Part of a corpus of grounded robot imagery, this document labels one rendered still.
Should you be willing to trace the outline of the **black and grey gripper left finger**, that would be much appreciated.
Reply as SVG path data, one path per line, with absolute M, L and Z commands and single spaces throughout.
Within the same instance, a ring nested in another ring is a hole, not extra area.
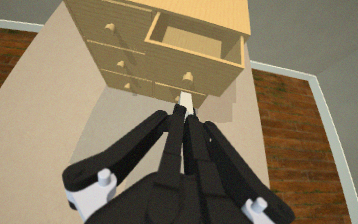
M 105 151 L 71 164 L 62 173 L 71 209 L 83 222 L 109 202 L 118 187 L 152 146 L 168 132 L 149 199 L 146 224 L 173 224 L 178 211 L 181 148 L 186 93 L 181 92 L 173 114 L 157 110 Z

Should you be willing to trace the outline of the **brown wooden drawer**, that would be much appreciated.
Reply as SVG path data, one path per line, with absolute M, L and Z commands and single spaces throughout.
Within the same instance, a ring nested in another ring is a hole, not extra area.
M 243 36 L 161 12 L 144 44 L 147 79 L 216 97 L 245 69 Z
M 145 51 L 152 10 L 113 0 L 67 2 L 84 37 Z
M 203 98 L 205 97 L 205 94 L 201 94 L 201 93 L 185 90 L 182 88 L 155 82 L 155 98 L 156 99 L 165 100 L 165 101 L 169 101 L 169 102 L 178 104 L 181 91 L 191 94 L 192 105 L 194 108 L 197 108 L 199 106 L 199 104 L 201 103 L 201 101 L 203 100 Z
M 153 96 L 153 81 L 101 69 L 109 87 Z M 127 84 L 127 85 L 126 85 Z M 130 89 L 131 86 L 131 89 Z
M 90 40 L 87 43 L 99 67 L 147 79 L 145 53 Z

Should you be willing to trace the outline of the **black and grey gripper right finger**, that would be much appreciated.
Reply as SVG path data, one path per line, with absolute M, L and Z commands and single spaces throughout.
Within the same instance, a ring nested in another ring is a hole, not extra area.
M 184 174 L 197 177 L 203 224 L 237 224 L 224 191 L 253 224 L 292 223 L 293 210 L 261 182 L 219 128 L 199 121 L 189 93 L 186 107 Z

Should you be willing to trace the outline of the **small tan wooden chest of drawers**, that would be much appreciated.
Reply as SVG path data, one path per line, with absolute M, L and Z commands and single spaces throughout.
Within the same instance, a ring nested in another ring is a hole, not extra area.
M 113 1 L 152 10 L 152 23 L 154 21 L 157 12 L 161 12 L 243 36 L 244 44 L 246 43 L 246 41 L 251 35 L 247 0 L 113 0 Z M 99 67 L 87 43 L 87 40 L 108 44 L 128 50 L 133 50 L 141 53 L 145 53 L 145 51 L 84 37 L 67 0 L 63 0 L 63 2 L 67 10 L 69 11 L 86 47 L 88 48 L 97 68 L 99 69 L 108 87 L 109 85 L 101 69 L 149 80 L 146 78 Z M 149 81 L 153 81 L 153 80 L 149 80 Z M 143 96 L 155 98 L 155 82 L 157 81 L 153 81 L 153 96 L 147 96 L 147 95 L 143 95 Z M 157 82 L 157 83 L 161 83 L 161 82 Z

